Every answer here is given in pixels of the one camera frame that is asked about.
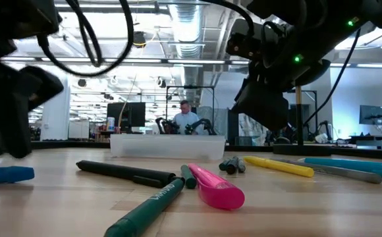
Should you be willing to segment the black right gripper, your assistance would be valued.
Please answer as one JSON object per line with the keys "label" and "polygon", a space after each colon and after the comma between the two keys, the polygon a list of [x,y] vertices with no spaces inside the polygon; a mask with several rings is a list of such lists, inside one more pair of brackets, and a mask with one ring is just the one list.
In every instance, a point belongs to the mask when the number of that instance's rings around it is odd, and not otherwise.
{"label": "black right gripper", "polygon": [[269,130],[284,128],[288,122],[289,104],[283,93],[316,81],[330,67],[327,59],[306,65],[301,55],[296,58],[300,61],[273,68],[266,68],[261,61],[250,61],[248,77],[244,79],[231,111],[248,115]]}

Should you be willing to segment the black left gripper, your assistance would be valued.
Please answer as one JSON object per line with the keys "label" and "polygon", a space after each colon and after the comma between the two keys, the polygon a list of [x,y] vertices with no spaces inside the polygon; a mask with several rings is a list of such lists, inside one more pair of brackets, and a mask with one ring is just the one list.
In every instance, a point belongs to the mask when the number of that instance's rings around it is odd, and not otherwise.
{"label": "black left gripper", "polygon": [[4,64],[1,59],[15,49],[12,40],[0,38],[0,155],[22,159],[32,152],[28,111],[61,93],[63,85],[40,67]]}

